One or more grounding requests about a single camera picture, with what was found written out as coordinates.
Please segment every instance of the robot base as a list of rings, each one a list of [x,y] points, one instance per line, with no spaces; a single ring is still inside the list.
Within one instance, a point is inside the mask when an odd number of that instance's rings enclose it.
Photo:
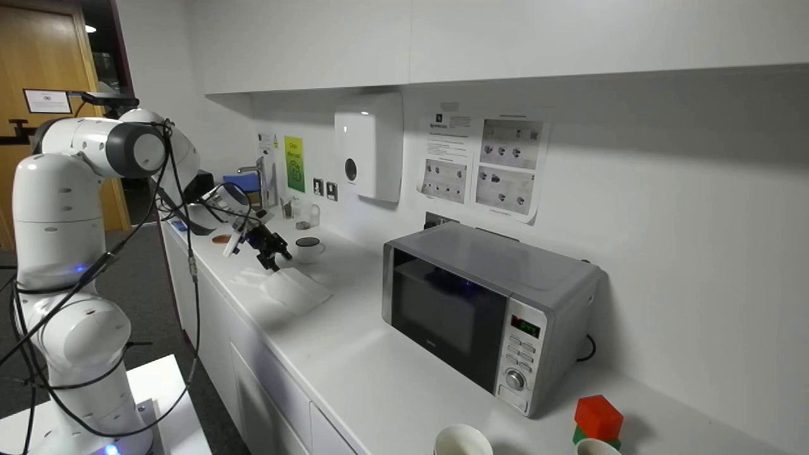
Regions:
[[[142,423],[155,423],[155,402],[142,402],[138,408]],[[92,432],[71,435],[64,427],[61,429],[45,429],[42,441],[34,446],[34,455],[164,455],[160,446],[156,426],[146,432],[112,441],[112,437],[95,437]]]

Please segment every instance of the door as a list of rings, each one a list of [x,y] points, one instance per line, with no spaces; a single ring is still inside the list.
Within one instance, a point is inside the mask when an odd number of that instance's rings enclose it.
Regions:
[[[15,136],[11,119],[37,126],[68,115],[31,115],[22,89],[45,91],[94,91],[95,68],[77,4],[55,0],[0,0],[0,136]],[[26,144],[0,144],[0,251],[13,249],[13,174]],[[106,230],[130,227],[127,199],[118,179],[101,184]]]

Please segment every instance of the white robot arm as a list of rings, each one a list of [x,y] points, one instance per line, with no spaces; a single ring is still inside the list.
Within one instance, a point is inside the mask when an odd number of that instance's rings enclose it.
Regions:
[[[104,301],[94,277],[106,255],[101,177],[161,174],[164,197],[179,204],[198,174],[198,151],[160,117],[135,108],[122,119],[64,119],[41,132],[34,156],[15,172],[18,326],[49,362],[58,426],[35,442],[41,455],[145,455],[152,432],[122,365],[132,323]]]

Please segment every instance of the white wall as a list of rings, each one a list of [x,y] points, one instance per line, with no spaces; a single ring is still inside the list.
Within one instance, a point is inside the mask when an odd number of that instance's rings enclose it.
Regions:
[[[255,96],[257,132],[304,136],[305,177],[341,179],[333,108],[357,93]],[[437,103],[552,126],[534,227],[414,192]],[[590,259],[609,277],[599,362],[762,441],[809,429],[809,78],[604,77],[405,89],[399,208],[318,199],[324,223],[377,249],[425,211]]]
[[[222,174],[257,156],[247,98],[204,98],[188,44],[184,0],[117,0],[135,93],[176,125],[204,170]]]

